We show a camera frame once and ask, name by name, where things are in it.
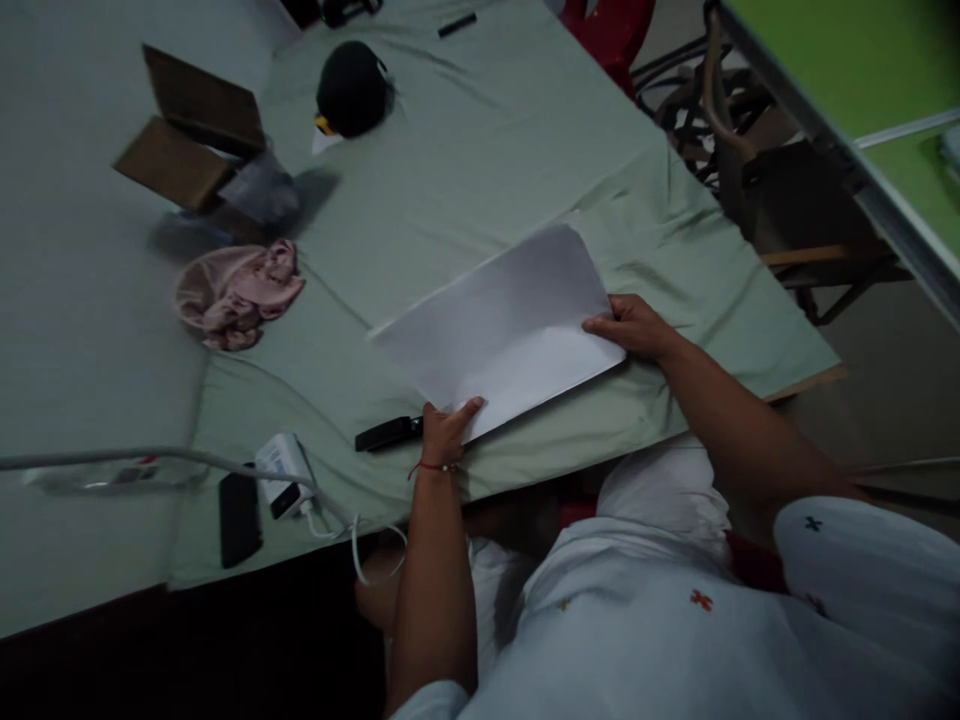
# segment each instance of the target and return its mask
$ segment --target white charging cable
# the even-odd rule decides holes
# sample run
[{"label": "white charging cable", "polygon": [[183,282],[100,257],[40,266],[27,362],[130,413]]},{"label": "white charging cable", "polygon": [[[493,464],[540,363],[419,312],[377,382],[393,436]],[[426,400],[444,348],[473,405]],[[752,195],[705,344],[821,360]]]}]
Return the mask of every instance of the white charging cable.
[{"label": "white charging cable", "polygon": [[[327,532],[327,533],[323,533],[317,530],[316,525],[313,524],[313,514],[314,514],[313,506],[309,502],[305,502],[303,505],[300,506],[300,512],[303,515],[307,516],[307,525],[310,528],[310,534],[313,535],[318,540],[336,540],[341,535],[343,535],[343,533],[347,531],[346,527],[341,528],[340,530],[334,530],[332,532]],[[397,566],[390,572],[389,575],[387,575],[384,578],[380,578],[379,582],[370,582],[367,576],[363,574],[363,568],[360,566],[360,552],[357,549],[357,532],[361,522],[364,522],[364,521],[361,520],[360,515],[357,514],[353,516],[353,522],[350,523],[350,547],[351,547],[351,550],[353,551],[353,569],[356,570],[357,577],[360,579],[360,582],[362,582],[367,587],[375,587],[377,585],[382,585],[387,580],[389,580],[394,575],[396,575],[398,572],[400,572],[400,568],[403,567],[403,561],[406,560],[406,556],[400,558],[400,562],[397,563]],[[400,536],[400,539],[403,540],[403,547],[404,549],[406,549],[407,536],[404,534],[403,530],[398,528],[396,525],[386,525],[385,527],[389,528],[390,530],[393,530],[397,535]]]},{"label": "white charging cable", "polygon": [[[357,577],[364,585],[372,587],[367,576],[363,574],[360,567],[360,554],[357,550],[357,531],[361,522],[365,522],[360,515],[354,515],[353,521],[349,522],[346,518],[346,512],[332,498],[326,496],[320,491],[319,486],[313,481],[313,478],[305,478],[297,475],[287,475],[285,473],[275,473],[260,468],[249,468],[239,463],[235,463],[226,458],[222,458],[213,453],[203,452],[202,450],[193,450],[192,448],[173,447],[169,445],[149,445],[145,447],[123,448],[117,450],[93,450],[87,452],[68,452],[48,455],[21,455],[19,457],[0,457],[0,472],[9,470],[27,470],[36,467],[56,467],[62,465],[82,465],[85,463],[105,462],[108,460],[135,460],[143,457],[176,457],[183,460],[209,465],[220,468],[230,473],[244,475],[254,479],[263,480],[282,480],[285,482],[303,485],[311,494],[317,498],[317,501],[324,506],[330,513],[343,525],[340,530],[334,530],[329,533],[319,532],[313,524],[313,508],[309,504],[301,506],[301,512],[307,516],[307,522],[310,525],[310,533],[318,540],[336,540],[348,530],[350,531],[350,543],[353,547],[353,567],[357,571]],[[387,525],[403,540],[403,546],[407,546],[407,536],[403,534],[396,525]],[[403,567],[403,559],[400,560],[397,567],[393,569],[385,581],[396,575]]]}]

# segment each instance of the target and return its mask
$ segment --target stack of paper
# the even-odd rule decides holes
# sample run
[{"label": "stack of paper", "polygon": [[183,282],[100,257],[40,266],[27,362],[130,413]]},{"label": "stack of paper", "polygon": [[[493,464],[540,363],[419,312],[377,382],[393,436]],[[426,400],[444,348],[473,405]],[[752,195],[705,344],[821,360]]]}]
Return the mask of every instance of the stack of paper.
[{"label": "stack of paper", "polygon": [[446,287],[368,339],[437,408],[487,403],[469,441],[621,362],[581,323],[610,314],[600,276],[568,225],[549,227]]}]

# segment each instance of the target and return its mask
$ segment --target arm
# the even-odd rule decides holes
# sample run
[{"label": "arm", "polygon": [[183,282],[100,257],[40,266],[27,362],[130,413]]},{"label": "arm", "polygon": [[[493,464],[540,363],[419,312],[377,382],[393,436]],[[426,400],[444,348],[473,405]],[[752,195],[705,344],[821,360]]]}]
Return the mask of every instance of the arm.
[{"label": "arm", "polygon": [[660,365],[726,493],[741,500],[768,535],[785,505],[811,495],[867,500],[840,470],[765,402],[636,295],[611,295],[615,320],[587,332]]},{"label": "arm", "polygon": [[[463,432],[482,405],[474,398],[444,415],[428,403],[422,462],[459,460]],[[437,680],[454,680],[467,694],[477,687],[477,614],[457,481],[452,472],[420,468],[416,482],[384,717]]]}]

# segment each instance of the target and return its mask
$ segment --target green tablecloth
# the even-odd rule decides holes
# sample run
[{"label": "green tablecloth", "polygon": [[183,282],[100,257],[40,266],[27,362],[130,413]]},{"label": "green tablecloth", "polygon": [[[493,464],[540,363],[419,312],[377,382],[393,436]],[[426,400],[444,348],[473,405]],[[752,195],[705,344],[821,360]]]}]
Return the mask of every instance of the green tablecloth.
[{"label": "green tablecloth", "polygon": [[[437,37],[470,9],[476,24]],[[313,158],[320,68],[355,38],[396,78],[394,107],[375,130]],[[319,201],[296,235],[307,284],[256,347],[212,355],[195,444],[244,460],[294,432],[319,485],[367,529],[409,512],[419,447],[358,454],[353,438],[423,403],[367,331],[572,211],[609,291],[642,293],[758,395],[838,362],[663,133],[541,0],[390,2],[372,20],[316,28],[277,57],[261,107],[281,161]],[[685,427],[659,370],[627,362],[479,440],[464,498]],[[264,547],[222,570],[218,479],[184,498],[171,586],[320,546],[302,518],[275,522],[261,507]]]}]

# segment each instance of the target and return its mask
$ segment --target smartphone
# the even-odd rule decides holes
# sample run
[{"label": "smartphone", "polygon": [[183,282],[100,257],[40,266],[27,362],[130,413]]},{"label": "smartphone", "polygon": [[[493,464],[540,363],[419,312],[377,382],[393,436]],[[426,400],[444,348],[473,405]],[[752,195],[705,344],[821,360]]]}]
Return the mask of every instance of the smartphone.
[{"label": "smartphone", "polygon": [[263,547],[257,481],[231,473],[220,481],[220,564],[232,568]]}]

